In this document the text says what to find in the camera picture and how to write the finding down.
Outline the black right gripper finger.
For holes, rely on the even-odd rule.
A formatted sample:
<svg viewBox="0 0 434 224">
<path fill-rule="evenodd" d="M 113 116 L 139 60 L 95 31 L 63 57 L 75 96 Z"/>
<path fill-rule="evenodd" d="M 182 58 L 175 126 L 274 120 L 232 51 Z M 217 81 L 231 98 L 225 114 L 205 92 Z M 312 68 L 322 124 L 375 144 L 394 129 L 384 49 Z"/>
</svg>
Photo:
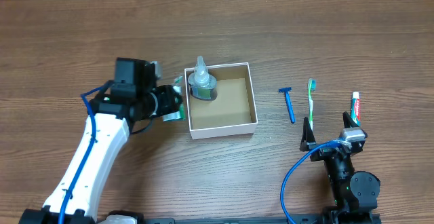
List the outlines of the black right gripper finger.
<svg viewBox="0 0 434 224">
<path fill-rule="evenodd" d="M 351 115 L 348 112 L 344 112 L 342 114 L 344 128 L 355 128 L 359 127 L 359 125 L 352 119 Z"/>
<path fill-rule="evenodd" d="M 302 138 L 300 142 L 300 150 L 301 151 L 310 151 L 316 147 L 316 140 L 309 123 L 308 117 L 303 119 L 303 131 Z"/>
</svg>

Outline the clear green-labelled bottle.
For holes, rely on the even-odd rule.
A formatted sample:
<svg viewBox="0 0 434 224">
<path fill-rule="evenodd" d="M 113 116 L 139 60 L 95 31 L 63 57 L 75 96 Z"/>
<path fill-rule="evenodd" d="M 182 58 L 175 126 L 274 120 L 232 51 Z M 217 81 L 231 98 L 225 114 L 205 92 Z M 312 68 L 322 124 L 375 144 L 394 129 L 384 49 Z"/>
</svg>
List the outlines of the clear green-labelled bottle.
<svg viewBox="0 0 434 224">
<path fill-rule="evenodd" d="M 215 100 L 217 98 L 216 78 L 208 72 L 203 56 L 197 57 L 193 73 L 188 76 L 191 95 L 199 100 Z"/>
</svg>

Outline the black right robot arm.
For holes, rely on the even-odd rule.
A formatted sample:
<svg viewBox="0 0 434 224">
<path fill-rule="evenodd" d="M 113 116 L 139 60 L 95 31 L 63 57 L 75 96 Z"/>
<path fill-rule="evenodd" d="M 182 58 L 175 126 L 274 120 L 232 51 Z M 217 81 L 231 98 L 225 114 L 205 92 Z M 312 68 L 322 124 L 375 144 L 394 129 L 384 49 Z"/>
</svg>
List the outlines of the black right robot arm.
<svg viewBox="0 0 434 224">
<path fill-rule="evenodd" d="M 347 112 L 342 116 L 339 146 L 325 146 L 310 155 L 312 162 L 324 163 L 335 204 L 320 214 L 298 214 L 296 223 L 381 224 L 380 215 L 372 212 L 378 206 L 380 180 L 370 172 L 356 171 L 351 161 L 363 151 L 368 135 Z"/>
</svg>

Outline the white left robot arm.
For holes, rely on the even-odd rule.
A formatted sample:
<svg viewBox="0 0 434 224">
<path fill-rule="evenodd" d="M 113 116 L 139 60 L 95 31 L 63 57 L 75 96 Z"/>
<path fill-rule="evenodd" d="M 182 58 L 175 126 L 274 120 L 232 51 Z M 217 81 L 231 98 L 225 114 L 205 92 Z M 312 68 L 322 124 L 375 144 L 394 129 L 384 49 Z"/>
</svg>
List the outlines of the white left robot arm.
<svg viewBox="0 0 434 224">
<path fill-rule="evenodd" d="M 137 121 L 177 113 L 180 90 L 107 81 L 81 98 L 88 117 L 81 142 L 58 186 L 39 210 L 26 209 L 21 223 L 96 223 L 102 190 Z"/>
</svg>

